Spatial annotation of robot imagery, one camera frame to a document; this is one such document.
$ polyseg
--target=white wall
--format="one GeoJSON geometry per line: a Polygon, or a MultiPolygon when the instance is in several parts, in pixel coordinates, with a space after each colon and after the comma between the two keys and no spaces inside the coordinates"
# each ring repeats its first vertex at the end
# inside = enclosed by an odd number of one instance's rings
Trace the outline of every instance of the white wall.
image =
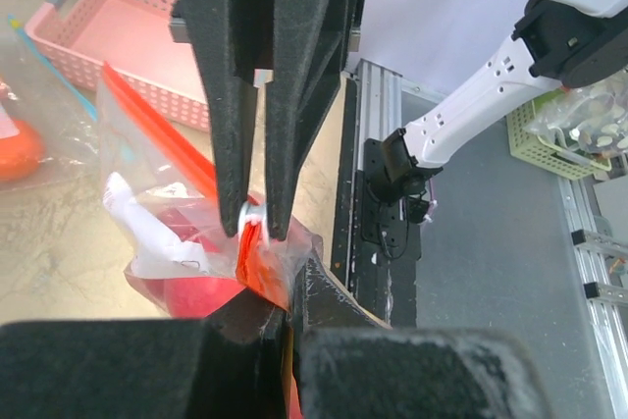
{"type": "Polygon", "coordinates": [[[501,44],[526,0],[366,0],[360,52],[435,91],[450,93],[501,44]]]}

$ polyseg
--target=pink plastic basket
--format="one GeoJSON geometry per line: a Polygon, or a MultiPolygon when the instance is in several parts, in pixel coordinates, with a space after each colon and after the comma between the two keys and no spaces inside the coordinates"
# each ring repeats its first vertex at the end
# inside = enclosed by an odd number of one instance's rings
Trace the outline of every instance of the pink plastic basket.
{"type": "Polygon", "coordinates": [[[39,51],[77,86],[94,90],[108,61],[167,118],[207,130],[191,46],[168,27],[175,0],[48,0],[26,24],[39,51]]]}

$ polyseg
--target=orange object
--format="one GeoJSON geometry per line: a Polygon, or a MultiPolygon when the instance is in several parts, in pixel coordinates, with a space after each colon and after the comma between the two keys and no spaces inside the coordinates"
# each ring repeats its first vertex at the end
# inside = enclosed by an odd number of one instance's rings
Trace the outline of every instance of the orange object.
{"type": "Polygon", "coordinates": [[[244,225],[240,235],[235,276],[241,284],[288,311],[288,287],[282,274],[278,272],[281,270],[280,261],[270,253],[266,254],[266,259],[262,258],[258,249],[261,233],[260,225],[244,225]]]}
{"type": "Polygon", "coordinates": [[[27,122],[13,120],[0,105],[0,182],[32,174],[44,156],[39,133],[27,122]]]}
{"type": "MultiPolygon", "coordinates": [[[[102,77],[116,102],[151,142],[182,172],[194,187],[207,199],[218,204],[218,188],[214,164],[192,146],[168,121],[153,109],[114,69],[105,63],[102,77]]],[[[259,202],[249,196],[253,204],[259,202]]],[[[282,274],[280,261],[274,254],[260,254],[261,228],[250,224],[241,235],[237,267],[237,280],[288,310],[288,286],[282,274]]]]}

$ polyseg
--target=clear plastic bag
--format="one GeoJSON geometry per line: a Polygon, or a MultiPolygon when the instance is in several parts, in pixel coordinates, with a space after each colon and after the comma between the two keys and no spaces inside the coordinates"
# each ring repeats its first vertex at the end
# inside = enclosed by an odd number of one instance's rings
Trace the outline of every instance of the clear plastic bag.
{"type": "Polygon", "coordinates": [[[628,151],[628,74],[622,70],[588,87],[553,92],[524,130],[602,158],[628,151]]]}
{"type": "Polygon", "coordinates": [[[170,281],[197,277],[229,281],[216,282],[216,292],[247,286],[288,310],[294,278],[320,250],[320,238],[294,219],[284,242],[267,246],[255,224],[227,237],[213,164],[108,65],[97,103],[103,202],[135,249],[126,270],[130,284],[171,314],[166,292],[177,283],[170,281]]]}
{"type": "Polygon", "coordinates": [[[95,172],[97,142],[73,92],[7,26],[0,32],[0,191],[95,172]]]}

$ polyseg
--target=green plastic basket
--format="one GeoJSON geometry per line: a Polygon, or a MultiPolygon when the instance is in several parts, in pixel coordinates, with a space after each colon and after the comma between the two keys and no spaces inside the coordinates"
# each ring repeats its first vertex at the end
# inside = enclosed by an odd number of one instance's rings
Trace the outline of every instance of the green plastic basket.
{"type": "Polygon", "coordinates": [[[517,159],[576,181],[597,171],[609,171],[608,159],[596,159],[568,151],[543,137],[524,131],[543,106],[558,93],[551,92],[531,100],[506,117],[510,154],[517,159]]]}

